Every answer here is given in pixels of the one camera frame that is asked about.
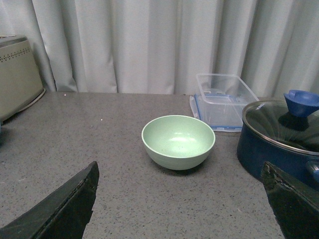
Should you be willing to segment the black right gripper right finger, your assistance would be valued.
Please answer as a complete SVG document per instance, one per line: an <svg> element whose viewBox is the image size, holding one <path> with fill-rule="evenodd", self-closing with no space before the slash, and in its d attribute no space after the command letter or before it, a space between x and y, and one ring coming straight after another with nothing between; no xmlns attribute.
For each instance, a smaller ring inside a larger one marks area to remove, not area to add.
<svg viewBox="0 0 319 239"><path fill-rule="evenodd" d="M268 202L286 239L319 237L319 192L266 161L261 172Z"/></svg>

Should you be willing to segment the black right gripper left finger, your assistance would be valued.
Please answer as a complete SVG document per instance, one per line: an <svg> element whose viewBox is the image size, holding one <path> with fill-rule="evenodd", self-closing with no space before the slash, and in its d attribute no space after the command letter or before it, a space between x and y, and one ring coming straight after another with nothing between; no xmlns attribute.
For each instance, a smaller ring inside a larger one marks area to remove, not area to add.
<svg viewBox="0 0 319 239"><path fill-rule="evenodd" d="M96 161L0 230L2 239L80 239L93 214Z"/></svg>

